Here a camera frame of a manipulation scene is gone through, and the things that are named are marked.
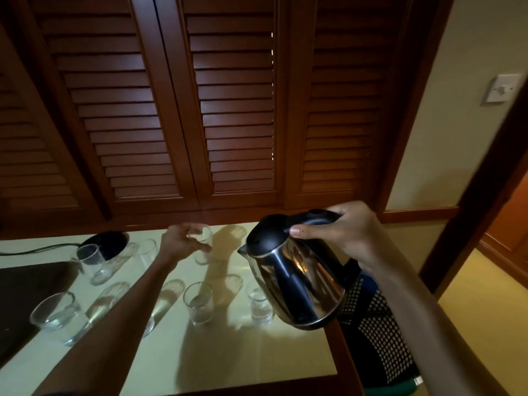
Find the louvered door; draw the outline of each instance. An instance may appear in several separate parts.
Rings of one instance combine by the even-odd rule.
[[[80,224],[99,208],[0,25],[2,226]]]
[[[156,0],[202,208],[277,199],[274,0]]]
[[[114,214],[198,209],[153,0],[11,0]]]
[[[373,198],[405,5],[293,0],[286,207]]]

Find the black cable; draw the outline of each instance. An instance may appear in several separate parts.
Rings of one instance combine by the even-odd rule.
[[[20,253],[2,253],[2,252],[0,252],[0,255],[23,255],[23,254],[42,253],[43,251],[58,249],[59,247],[64,247],[64,246],[77,246],[77,247],[79,247],[79,246],[81,246],[81,244],[80,243],[52,244],[50,246],[41,247],[39,249],[30,250],[30,251],[23,251],[23,252],[20,252]]]

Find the light switch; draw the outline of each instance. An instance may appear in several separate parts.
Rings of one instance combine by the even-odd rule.
[[[488,92],[488,96],[486,97],[486,102],[501,103],[511,99],[511,96],[513,93],[515,93],[515,88],[517,87],[520,79],[520,73],[498,75],[489,88],[490,90]]]

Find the stainless steel kettle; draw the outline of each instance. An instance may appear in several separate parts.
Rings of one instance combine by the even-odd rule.
[[[318,329],[327,324],[360,267],[353,259],[342,265],[324,241],[295,239],[289,230],[296,224],[330,224],[339,217],[327,210],[267,215],[238,250],[249,261],[277,315],[296,328]]]

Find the person's left hand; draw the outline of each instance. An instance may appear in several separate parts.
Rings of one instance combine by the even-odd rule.
[[[152,265],[167,268],[167,271],[170,272],[179,261],[189,257],[196,250],[210,252],[211,246],[188,237],[189,234],[200,234],[205,226],[205,224],[196,223],[169,226],[167,232],[162,235],[160,251]]]

